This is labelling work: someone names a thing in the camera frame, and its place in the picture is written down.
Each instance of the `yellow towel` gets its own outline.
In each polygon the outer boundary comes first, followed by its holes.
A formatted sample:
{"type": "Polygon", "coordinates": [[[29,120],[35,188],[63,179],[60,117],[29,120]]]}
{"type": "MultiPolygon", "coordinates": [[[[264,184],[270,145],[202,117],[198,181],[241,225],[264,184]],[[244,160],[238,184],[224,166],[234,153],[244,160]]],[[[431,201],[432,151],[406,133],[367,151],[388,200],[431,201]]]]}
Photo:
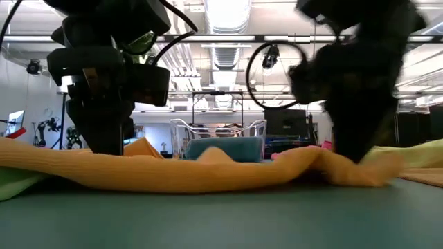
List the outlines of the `yellow towel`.
{"type": "Polygon", "coordinates": [[[397,147],[374,147],[365,160],[373,160],[384,153],[398,153],[407,162],[405,168],[442,168],[443,167],[443,139],[425,142],[424,144],[415,145],[407,148],[397,147]]]}
{"type": "Polygon", "coordinates": [[[61,176],[87,187],[157,193],[246,190],[287,183],[307,169],[325,173],[333,184],[378,187],[398,176],[403,159],[383,154],[362,165],[321,148],[288,151],[272,163],[236,163],[210,148],[197,161],[164,159],[146,139],[125,148],[125,156],[87,150],[39,149],[0,138],[0,165],[61,176]]]}

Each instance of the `gray table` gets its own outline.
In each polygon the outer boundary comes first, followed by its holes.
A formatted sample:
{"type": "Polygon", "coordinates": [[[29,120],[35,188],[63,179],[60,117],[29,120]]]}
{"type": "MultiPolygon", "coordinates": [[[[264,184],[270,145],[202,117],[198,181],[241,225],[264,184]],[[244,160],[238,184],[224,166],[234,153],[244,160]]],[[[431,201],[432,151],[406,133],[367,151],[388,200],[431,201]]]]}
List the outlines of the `gray table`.
{"type": "Polygon", "coordinates": [[[291,185],[239,194],[34,193],[0,203],[0,248],[443,248],[443,190],[291,185]]]}

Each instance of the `blue object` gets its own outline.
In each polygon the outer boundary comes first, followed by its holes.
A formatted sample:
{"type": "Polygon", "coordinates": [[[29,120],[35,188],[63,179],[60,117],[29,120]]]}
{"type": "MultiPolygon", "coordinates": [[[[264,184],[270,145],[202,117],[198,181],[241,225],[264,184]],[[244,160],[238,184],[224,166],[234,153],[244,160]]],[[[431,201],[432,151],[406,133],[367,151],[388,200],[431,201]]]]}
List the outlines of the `blue object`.
{"type": "Polygon", "coordinates": [[[207,148],[218,147],[239,163],[259,163],[262,160],[261,137],[201,138],[191,140],[185,151],[186,160],[196,160],[207,148]]]}

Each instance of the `orange cloth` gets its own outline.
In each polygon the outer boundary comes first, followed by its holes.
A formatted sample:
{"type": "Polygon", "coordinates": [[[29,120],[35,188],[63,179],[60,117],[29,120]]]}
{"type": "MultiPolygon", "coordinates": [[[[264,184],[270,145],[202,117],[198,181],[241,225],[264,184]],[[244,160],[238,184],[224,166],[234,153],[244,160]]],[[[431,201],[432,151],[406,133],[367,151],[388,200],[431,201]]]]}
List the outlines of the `orange cloth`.
{"type": "Polygon", "coordinates": [[[85,153],[86,150],[39,149],[0,138],[0,165],[61,176],[87,187],[158,193],[204,193],[246,190],[287,183],[307,169],[325,173],[336,185],[379,187],[402,170],[396,153],[355,165],[321,148],[298,148],[272,163],[236,163],[218,148],[197,161],[166,160],[147,141],[125,148],[125,156],[85,153]]]}
{"type": "Polygon", "coordinates": [[[443,187],[443,169],[406,169],[400,178],[435,187],[443,187]]]}

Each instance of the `computer screen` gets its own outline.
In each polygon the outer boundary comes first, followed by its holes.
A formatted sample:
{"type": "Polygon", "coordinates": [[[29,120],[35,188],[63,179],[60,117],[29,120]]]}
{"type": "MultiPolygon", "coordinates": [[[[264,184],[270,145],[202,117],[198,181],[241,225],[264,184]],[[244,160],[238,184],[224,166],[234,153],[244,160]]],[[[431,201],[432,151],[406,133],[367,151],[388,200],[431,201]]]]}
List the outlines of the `computer screen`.
{"type": "Polygon", "coordinates": [[[9,114],[5,136],[10,135],[23,127],[24,116],[25,111],[16,111],[9,114]]]}
{"type": "Polygon", "coordinates": [[[309,137],[305,110],[265,110],[264,119],[269,135],[309,137]]]}

